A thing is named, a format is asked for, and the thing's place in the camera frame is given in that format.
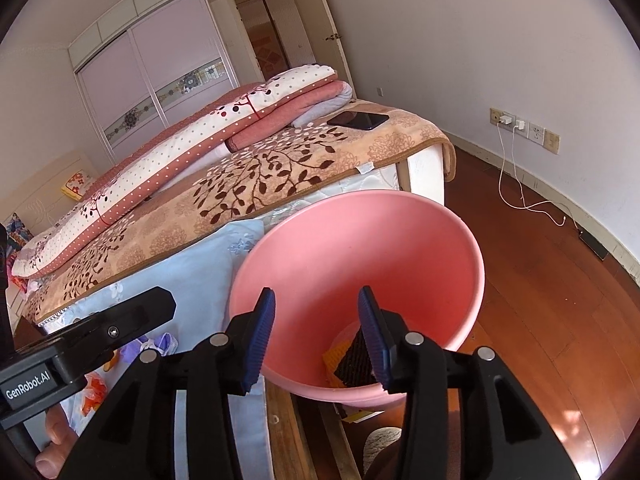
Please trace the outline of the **left hand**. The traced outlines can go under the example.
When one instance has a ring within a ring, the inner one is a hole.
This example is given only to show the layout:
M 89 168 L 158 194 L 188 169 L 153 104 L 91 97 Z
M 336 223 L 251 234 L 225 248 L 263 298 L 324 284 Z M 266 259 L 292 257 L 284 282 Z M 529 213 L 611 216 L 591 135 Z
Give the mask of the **left hand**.
M 47 410 L 44 429 L 50 443 L 36 457 L 35 466 L 43 478 L 56 479 L 78 437 L 70 428 L 70 423 L 60 404 Z

